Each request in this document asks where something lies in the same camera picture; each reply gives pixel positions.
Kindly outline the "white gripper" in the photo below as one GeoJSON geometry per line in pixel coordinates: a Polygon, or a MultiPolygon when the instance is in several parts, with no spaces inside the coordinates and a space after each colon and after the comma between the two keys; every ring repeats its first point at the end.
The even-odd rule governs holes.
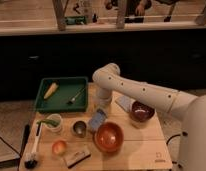
{"type": "Polygon", "coordinates": [[[94,100],[96,108],[102,109],[104,112],[107,112],[112,102],[112,91],[97,87],[94,100]]]}

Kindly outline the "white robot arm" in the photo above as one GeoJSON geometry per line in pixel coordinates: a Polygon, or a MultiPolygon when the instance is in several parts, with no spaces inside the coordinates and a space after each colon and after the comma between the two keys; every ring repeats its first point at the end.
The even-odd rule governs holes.
{"type": "Polygon", "coordinates": [[[97,85],[98,103],[109,105],[112,92],[117,91],[180,120],[182,133],[177,171],[206,171],[206,95],[195,96],[123,78],[115,63],[97,69],[92,79],[97,85]]]}

